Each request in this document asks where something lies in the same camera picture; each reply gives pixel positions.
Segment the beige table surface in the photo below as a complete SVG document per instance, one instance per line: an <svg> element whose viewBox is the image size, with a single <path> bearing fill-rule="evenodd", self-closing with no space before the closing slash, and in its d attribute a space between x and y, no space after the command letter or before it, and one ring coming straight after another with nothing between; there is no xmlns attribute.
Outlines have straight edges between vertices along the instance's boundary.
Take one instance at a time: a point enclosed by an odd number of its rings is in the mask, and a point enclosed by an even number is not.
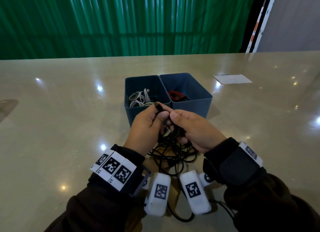
<svg viewBox="0 0 320 232"><path fill-rule="evenodd" d="M101 146L130 126L125 78L189 72L212 95L207 119L246 141L320 212L320 52L0 61L0 230L43 231L81 191ZM214 74L253 83L219 85ZM203 157L189 166L201 171ZM214 186L223 199L224 186ZM180 196L177 213L190 208ZM221 208L183 224L146 216L142 231L236 231Z"/></svg>

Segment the green curtain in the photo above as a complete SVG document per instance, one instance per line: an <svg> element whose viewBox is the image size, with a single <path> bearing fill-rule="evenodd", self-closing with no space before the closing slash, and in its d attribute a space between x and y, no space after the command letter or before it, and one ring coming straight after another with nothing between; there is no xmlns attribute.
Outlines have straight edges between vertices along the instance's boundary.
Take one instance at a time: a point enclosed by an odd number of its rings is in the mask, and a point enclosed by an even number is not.
<svg viewBox="0 0 320 232"><path fill-rule="evenodd" d="M238 52L253 0L0 0L0 59Z"/></svg>

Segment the wearable device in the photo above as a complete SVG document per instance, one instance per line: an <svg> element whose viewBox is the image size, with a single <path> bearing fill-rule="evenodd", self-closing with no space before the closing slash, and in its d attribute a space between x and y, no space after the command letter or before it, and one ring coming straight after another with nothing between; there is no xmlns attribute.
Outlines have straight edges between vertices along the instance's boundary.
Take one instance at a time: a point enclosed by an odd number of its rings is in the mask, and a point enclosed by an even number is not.
<svg viewBox="0 0 320 232"><path fill-rule="evenodd" d="M91 166L91 171L100 176L120 192L136 196L146 183L151 171L144 165L137 167L114 150L106 149Z"/></svg>
<svg viewBox="0 0 320 232"><path fill-rule="evenodd" d="M241 186L266 175L262 159L244 142L228 138L205 154L203 171L209 180Z"/></svg>

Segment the storage bin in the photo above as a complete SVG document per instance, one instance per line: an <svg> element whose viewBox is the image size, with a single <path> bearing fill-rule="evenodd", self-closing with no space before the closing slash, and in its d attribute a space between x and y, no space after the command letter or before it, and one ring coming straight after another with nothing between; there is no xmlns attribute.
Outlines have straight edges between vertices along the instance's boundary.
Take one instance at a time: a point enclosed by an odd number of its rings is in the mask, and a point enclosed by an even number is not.
<svg viewBox="0 0 320 232"><path fill-rule="evenodd" d="M190 101L171 102L173 109L183 109L197 113L206 118L212 101L212 95L198 83L189 73L174 73L160 75L167 93L178 91L187 96Z"/></svg>
<svg viewBox="0 0 320 232"><path fill-rule="evenodd" d="M131 101L129 97L132 93L143 91L144 89L150 89L149 97L152 101L159 101L162 104L170 106L171 99L167 93L163 83L159 76L141 76L141 77L128 77L125 79L124 84L124 107L127 113L130 126L134 121L134 118L138 113L148 108L148 106L132 107L130 108Z"/></svg>

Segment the right hand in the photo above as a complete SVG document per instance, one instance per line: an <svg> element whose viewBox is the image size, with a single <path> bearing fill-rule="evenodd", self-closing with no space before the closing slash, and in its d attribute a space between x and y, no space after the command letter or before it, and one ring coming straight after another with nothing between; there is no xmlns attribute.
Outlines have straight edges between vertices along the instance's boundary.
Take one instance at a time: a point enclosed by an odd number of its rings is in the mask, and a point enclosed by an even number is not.
<svg viewBox="0 0 320 232"><path fill-rule="evenodd" d="M227 138L209 121L196 113L182 109L170 112L171 121L186 131L185 137L178 137L178 141L192 143L200 153L206 153Z"/></svg>

